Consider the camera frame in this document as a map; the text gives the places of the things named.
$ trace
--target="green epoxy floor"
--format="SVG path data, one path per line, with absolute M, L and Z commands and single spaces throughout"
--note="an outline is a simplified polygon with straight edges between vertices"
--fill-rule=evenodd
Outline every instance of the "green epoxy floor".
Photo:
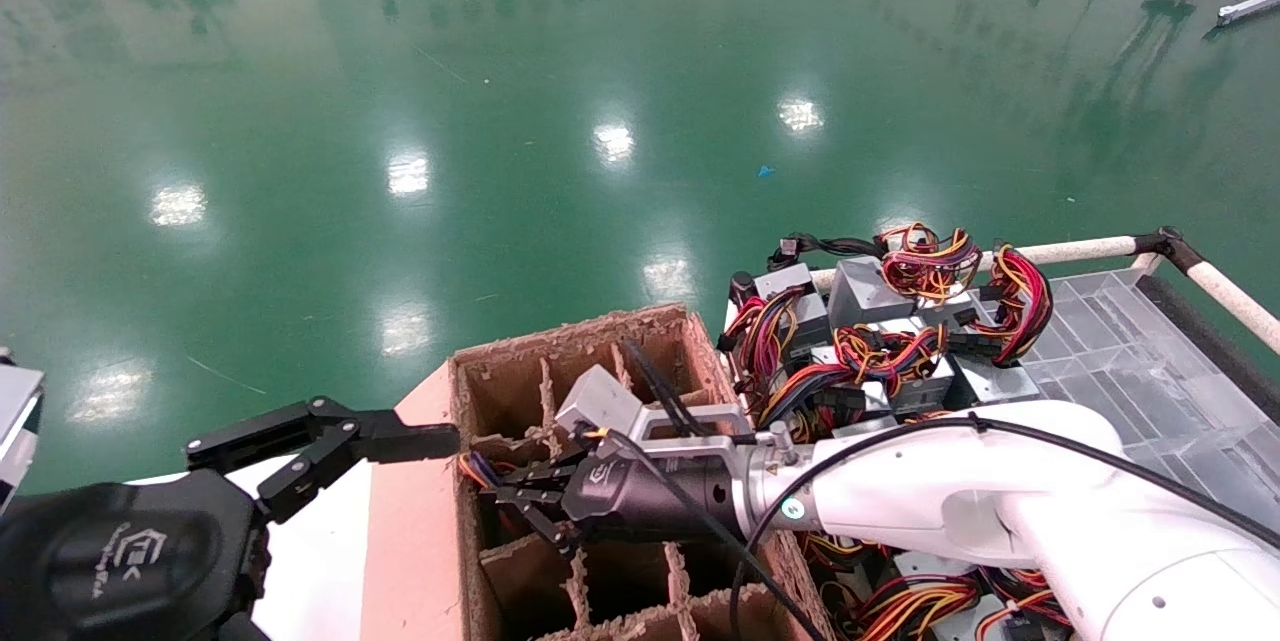
M 0 0 L 24 489 L 494 336 L 718 322 L 791 230 L 1176 223 L 1280 307 L 1280 13 L 1206 35 L 1230 1 Z

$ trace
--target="gray plastic block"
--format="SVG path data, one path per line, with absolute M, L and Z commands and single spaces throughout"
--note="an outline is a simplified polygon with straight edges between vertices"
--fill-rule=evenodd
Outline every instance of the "gray plastic block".
M 879 261 L 873 257 L 841 258 L 836 264 L 827 308 L 832 328 L 911 316 L 915 303 L 890 289 L 879 267 Z

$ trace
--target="yellow wire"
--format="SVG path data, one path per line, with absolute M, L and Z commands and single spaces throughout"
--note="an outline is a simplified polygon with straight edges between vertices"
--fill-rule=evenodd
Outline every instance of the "yellow wire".
M 863 550 L 863 545 L 861 544 L 859 544 L 856 546 L 849 546 L 849 548 L 846 548 L 846 546 L 837 546 L 836 544 L 832 544 L 832 541 L 828 541 L 824 536 L 820 536 L 818 534 L 810 534 L 808 536 L 808 540 L 809 540 L 810 544 L 813 544 L 815 546 L 823 546 L 823 549 L 827 549 L 828 551 L 831 551 L 833 554 L 840 554 L 842 557 L 850 557 L 850 555 L 854 555 L 858 551 Z

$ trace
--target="wire bundle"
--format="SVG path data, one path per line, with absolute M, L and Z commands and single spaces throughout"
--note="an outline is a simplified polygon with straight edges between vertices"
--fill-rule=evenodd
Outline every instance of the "wire bundle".
M 997 596 L 1006 601 L 1015 601 L 1019 609 L 1027 609 L 1062 626 L 1071 626 L 1066 612 L 1052 594 L 1041 596 L 1042 591 L 1048 591 L 1048 581 L 1038 571 L 984 568 L 983 578 L 987 585 L 996 591 Z
M 800 551 L 806 559 L 840 572 L 858 569 L 865 551 L 877 548 L 863 542 L 841 546 L 835 537 L 819 532 L 797 534 L 797 536 L 800 537 Z
M 818 596 L 827 608 L 827 618 L 845 641 L 858 636 L 858 596 L 838 581 L 824 581 L 818 586 Z
M 786 417 L 792 409 L 799 409 L 800 404 L 822 389 L 835 386 L 836 383 L 849 383 L 858 377 L 854 368 L 844 363 L 810 363 L 787 377 L 787 381 L 774 392 L 760 412 L 759 429 L 768 429 L 769 423 Z
M 467 450 L 465 454 L 458 454 L 458 468 L 471 481 L 479 484 L 481 489 L 493 489 L 502 485 L 502 476 L 498 475 L 494 464 L 489 463 L 489 459 L 480 455 L 479 450 Z
M 860 641 L 914 637 L 923 641 L 929 626 L 978 603 L 982 589 L 966 576 L 902 576 L 878 587 L 858 614 L 865 629 Z
M 804 287 L 790 287 L 769 299 L 751 296 L 726 328 L 724 335 L 737 340 L 732 356 L 744 381 L 742 392 L 750 397 L 768 395 L 773 376 L 782 367 L 783 351 L 799 326 L 792 305 L 804 293 Z M 782 319 L 787 319 L 785 334 L 780 334 Z
M 970 322 L 984 336 L 1001 336 L 1004 345 L 992 360 L 1006 368 L 1021 358 L 1039 339 L 1053 317 L 1053 292 L 1044 274 L 1010 244 L 996 249 L 991 264 L 991 285 L 1000 290 L 1000 310 L 993 326 Z
M 982 249 L 964 228 L 956 228 L 947 244 L 923 223 L 890 228 L 876 241 L 886 246 L 896 241 L 897 248 L 881 260 L 881 271 L 891 289 L 909 298 L 945 302 L 959 296 L 973 283 L 982 262 Z
M 978 629 L 974 633 L 974 641 L 984 641 L 987 638 L 987 632 L 991 631 L 991 627 L 1000 623 L 1002 618 L 1019 613 L 1019 610 L 1021 609 L 1032 609 L 1036 604 L 1042 604 L 1046 600 L 1052 599 L 1052 596 L 1053 592 L 1046 589 L 1043 591 L 1037 591 L 1020 601 L 1011 601 L 1010 605 L 1005 606 L 1005 609 L 1000 609 L 998 612 L 978 622 Z
M 883 258 L 887 252 L 887 246 L 882 241 L 864 241 L 854 239 L 854 237 L 845 237 L 844 239 L 819 239 L 819 237 L 813 234 L 787 234 L 782 239 L 782 244 L 778 244 L 778 249 L 765 262 L 769 271 L 778 271 L 778 269 L 794 266 L 800 262 L 800 255 L 809 252 L 826 252 L 828 255 L 837 255 L 838 257 L 851 257 L 851 255 L 872 255 L 872 257 Z
M 884 394 L 897 395 L 902 381 L 929 377 L 937 354 L 946 353 L 947 328 L 928 326 L 910 331 L 877 331 L 865 325 L 836 328 L 836 358 L 854 372 L 854 383 L 884 385 Z
M 863 416 L 863 409 L 849 407 L 831 407 L 814 404 L 808 408 L 801 404 L 795 409 L 795 427 L 791 430 L 791 439 L 796 444 L 813 444 L 822 439 L 829 439 L 831 432 L 844 429 L 850 423 L 858 423 Z

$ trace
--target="white pipe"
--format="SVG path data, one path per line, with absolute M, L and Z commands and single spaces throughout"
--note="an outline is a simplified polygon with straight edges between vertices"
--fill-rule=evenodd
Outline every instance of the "white pipe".
M 1187 270 L 1187 276 L 1197 281 L 1204 293 L 1212 296 L 1231 316 L 1239 319 L 1249 331 L 1253 331 L 1263 344 L 1280 354 L 1280 321 L 1271 316 L 1262 305 L 1256 302 L 1244 289 L 1236 287 L 1230 278 L 1222 275 L 1211 262 L 1202 261 Z
M 1156 267 L 1160 266 L 1164 258 L 1162 255 L 1157 255 L 1156 252 L 1147 252 L 1138 255 L 1138 258 L 1134 258 L 1133 264 L 1129 264 L 1129 267 L 1137 267 L 1138 271 L 1142 271 L 1143 276 L 1151 276 L 1152 273 L 1156 273 Z
M 1138 244 L 1133 235 L 1108 235 L 1106 239 L 1065 241 L 1061 244 L 1021 246 L 1018 253 L 1024 255 L 1028 261 L 1044 266 L 1044 264 L 1064 264 L 1068 261 L 1088 261 L 1088 258 L 1111 258 L 1121 255 L 1133 255 L 1138 251 Z M 991 252 L 982 255 L 979 271 L 991 269 Z M 836 271 L 824 267 L 813 273 L 813 285 L 819 293 L 829 293 Z

